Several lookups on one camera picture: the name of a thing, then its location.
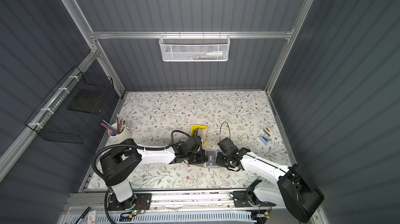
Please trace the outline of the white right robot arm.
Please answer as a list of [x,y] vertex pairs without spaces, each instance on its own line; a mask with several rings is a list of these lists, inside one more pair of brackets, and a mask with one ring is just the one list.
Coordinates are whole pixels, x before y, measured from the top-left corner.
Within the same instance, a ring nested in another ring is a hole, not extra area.
[[246,199],[252,206],[276,204],[285,206],[300,223],[307,223],[325,199],[321,190],[301,170],[298,164],[279,165],[256,155],[248,148],[238,148],[229,138],[218,142],[217,165],[230,171],[256,174],[246,189]]

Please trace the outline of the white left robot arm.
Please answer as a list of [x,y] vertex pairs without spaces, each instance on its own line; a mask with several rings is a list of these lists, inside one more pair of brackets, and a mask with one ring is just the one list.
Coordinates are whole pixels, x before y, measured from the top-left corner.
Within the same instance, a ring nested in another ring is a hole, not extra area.
[[133,197],[128,177],[137,166],[157,163],[197,165],[207,161],[206,151],[198,136],[188,136],[186,141],[172,142],[159,148],[140,146],[133,139],[126,139],[101,149],[95,155],[92,167],[114,193],[116,200],[123,203]]

